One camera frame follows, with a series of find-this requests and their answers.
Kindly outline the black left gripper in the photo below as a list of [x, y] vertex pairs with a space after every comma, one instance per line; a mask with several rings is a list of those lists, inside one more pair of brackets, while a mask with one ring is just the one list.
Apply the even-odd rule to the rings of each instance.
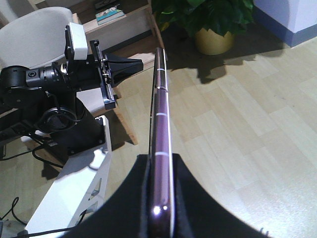
[[113, 54], [103, 55], [99, 40], [90, 41], [90, 46], [92, 54], [86, 60], [76, 60], [71, 41], [66, 41], [66, 82], [76, 92], [100, 88], [105, 109], [114, 109], [112, 87], [143, 71], [143, 62], [141, 59], [123, 58]]

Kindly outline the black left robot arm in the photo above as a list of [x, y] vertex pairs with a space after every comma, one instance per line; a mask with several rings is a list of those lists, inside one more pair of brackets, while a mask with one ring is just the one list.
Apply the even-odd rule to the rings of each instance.
[[143, 70], [140, 59], [105, 55], [99, 42], [80, 56], [66, 41], [66, 65], [29, 69], [13, 65], [0, 73], [0, 143], [23, 136], [44, 148], [52, 141], [68, 161], [19, 238], [104, 238], [110, 223], [102, 205], [111, 145], [106, 117], [94, 117], [78, 99], [79, 91], [101, 90], [106, 109], [115, 107], [112, 90]]

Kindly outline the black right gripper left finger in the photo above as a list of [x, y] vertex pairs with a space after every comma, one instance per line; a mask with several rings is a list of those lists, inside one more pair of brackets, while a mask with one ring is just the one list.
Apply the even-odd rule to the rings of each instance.
[[64, 238], [147, 238], [148, 156], [141, 154], [115, 193]]

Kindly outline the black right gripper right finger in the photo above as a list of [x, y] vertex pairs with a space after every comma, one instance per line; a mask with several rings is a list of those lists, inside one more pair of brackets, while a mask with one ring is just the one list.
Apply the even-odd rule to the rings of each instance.
[[173, 154], [175, 238], [267, 238], [221, 206]]

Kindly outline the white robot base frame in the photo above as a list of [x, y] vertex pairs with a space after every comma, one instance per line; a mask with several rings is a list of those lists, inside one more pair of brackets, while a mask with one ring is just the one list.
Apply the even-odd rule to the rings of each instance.
[[19, 201], [14, 210], [24, 223], [11, 214], [4, 219], [4, 238], [21, 232], [39, 233], [64, 229], [78, 224], [82, 213], [88, 218], [104, 203], [111, 162], [108, 120], [101, 116], [106, 140], [103, 144], [71, 156], [55, 179], [41, 174], [44, 165], [31, 154], [0, 164], [0, 213]]

